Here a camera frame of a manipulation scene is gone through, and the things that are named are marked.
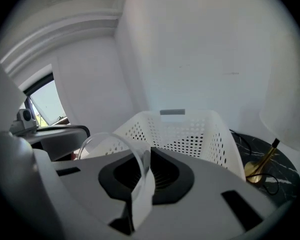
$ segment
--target white wall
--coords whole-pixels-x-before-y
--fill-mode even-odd
[[[272,40],[277,32],[296,32],[278,5],[275,0],[126,0],[115,38],[134,102],[151,110],[212,109],[229,128],[272,142],[275,137],[259,118]],[[279,148],[300,174],[300,153]]]
[[[23,86],[30,76],[49,64],[72,125],[87,126],[91,134],[113,132],[136,113],[112,36],[82,40],[51,51],[13,80]]]

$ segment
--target white plastic surface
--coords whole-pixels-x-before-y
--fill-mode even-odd
[[[219,114],[213,110],[186,110],[185,115],[143,111],[114,133],[145,141],[151,147],[208,160],[246,180],[237,145]]]

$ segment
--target black cable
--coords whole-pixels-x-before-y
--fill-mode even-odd
[[[266,188],[266,186],[265,186],[265,185],[262,185],[262,186],[264,187],[265,191],[267,191],[267,193],[268,193],[270,196],[276,195],[276,194],[279,192],[280,185],[279,185],[278,179],[277,179],[275,176],[273,176],[273,175],[271,175],[271,174],[269,174],[269,173],[258,173],[258,174],[254,174],[254,175],[247,176],[246,178],[252,178],[252,177],[254,177],[254,176],[259,176],[259,175],[261,175],[261,176],[262,176],[262,175],[270,176],[270,177],[272,177],[272,178],[274,178],[274,179],[276,180],[276,184],[277,184],[278,188],[276,189],[276,192],[274,192],[274,193],[269,192],[269,190]]]
[[[244,137],[242,137],[239,133],[236,133],[234,130],[230,129],[230,132],[233,132],[235,135],[237,135],[239,138],[241,138],[243,140],[243,142],[248,146],[248,148],[249,148],[249,155],[251,156],[252,155],[252,149],[251,149],[251,146],[248,143],[248,141],[246,141],[246,139]]]

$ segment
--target basket handle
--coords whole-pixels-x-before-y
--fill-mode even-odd
[[[169,115],[185,115],[186,110],[183,109],[162,109],[160,110],[161,116],[169,116]]]

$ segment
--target black slot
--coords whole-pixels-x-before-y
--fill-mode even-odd
[[[41,141],[36,142],[36,143],[33,143],[33,144],[31,145],[31,147],[32,147],[33,149],[37,149],[37,150],[44,150],[44,148],[42,147]]]
[[[263,221],[236,191],[226,191],[221,195],[246,231],[254,228]]]
[[[123,209],[122,216],[115,219],[109,224],[110,227],[126,234],[131,235],[135,229],[132,222],[132,204],[131,200],[127,201]]]
[[[61,170],[56,171],[56,173],[59,176],[74,174],[74,173],[77,173],[77,172],[80,172],[80,169],[78,167],[71,167],[71,168],[61,169]]]

